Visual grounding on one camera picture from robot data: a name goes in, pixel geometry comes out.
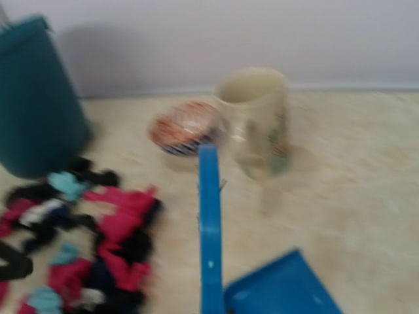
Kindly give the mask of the blue plastic dustpan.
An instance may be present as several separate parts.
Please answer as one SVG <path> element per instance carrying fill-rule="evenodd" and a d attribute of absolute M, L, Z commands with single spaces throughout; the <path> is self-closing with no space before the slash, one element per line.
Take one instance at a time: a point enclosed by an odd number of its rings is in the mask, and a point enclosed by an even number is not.
<path fill-rule="evenodd" d="M 231 283 L 227 313 L 341 313 L 323 283 L 295 249 Z"/>

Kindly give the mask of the blue hand brush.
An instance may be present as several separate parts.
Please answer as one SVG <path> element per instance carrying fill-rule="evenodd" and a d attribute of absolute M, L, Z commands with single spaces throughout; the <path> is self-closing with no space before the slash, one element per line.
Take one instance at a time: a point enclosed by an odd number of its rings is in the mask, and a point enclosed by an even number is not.
<path fill-rule="evenodd" d="M 200 312 L 224 313 L 219 161 L 215 145 L 201 145 L 199 168 Z"/>

